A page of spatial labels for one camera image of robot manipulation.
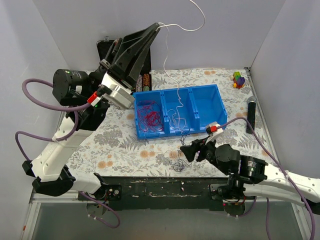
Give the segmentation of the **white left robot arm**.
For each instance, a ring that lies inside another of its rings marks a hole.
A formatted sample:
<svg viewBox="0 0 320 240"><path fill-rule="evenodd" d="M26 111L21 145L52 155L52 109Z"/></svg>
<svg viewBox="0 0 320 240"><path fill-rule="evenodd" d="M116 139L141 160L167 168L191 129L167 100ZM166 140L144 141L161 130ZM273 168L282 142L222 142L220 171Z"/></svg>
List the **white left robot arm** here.
<svg viewBox="0 0 320 240"><path fill-rule="evenodd" d="M110 105L128 110L134 104L133 92L148 57L150 46L160 31L160 24L116 39L98 68L91 72L58 69L48 85L58 106L34 98L27 89L33 79L22 83L29 100L46 109L64 112L56 133L47 139L47 146L35 159L27 159L22 167L33 177L36 193L57 197L73 190L95 200L120 197L121 186L105 182L98 174L70 170L68 159L104 121Z"/></svg>

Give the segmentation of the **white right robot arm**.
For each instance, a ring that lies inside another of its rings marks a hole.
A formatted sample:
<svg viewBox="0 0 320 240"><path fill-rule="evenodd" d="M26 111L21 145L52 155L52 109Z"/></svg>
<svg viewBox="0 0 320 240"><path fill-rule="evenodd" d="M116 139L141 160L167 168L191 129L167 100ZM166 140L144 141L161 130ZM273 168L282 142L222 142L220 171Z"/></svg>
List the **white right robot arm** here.
<svg viewBox="0 0 320 240"><path fill-rule="evenodd" d="M214 199L232 203L245 197L264 197L282 200L320 213L320 180L280 168L262 159L242 155L229 144L216 146L206 138L192 141L180 150L189 162L207 160L228 177L226 185L211 188Z"/></svg>

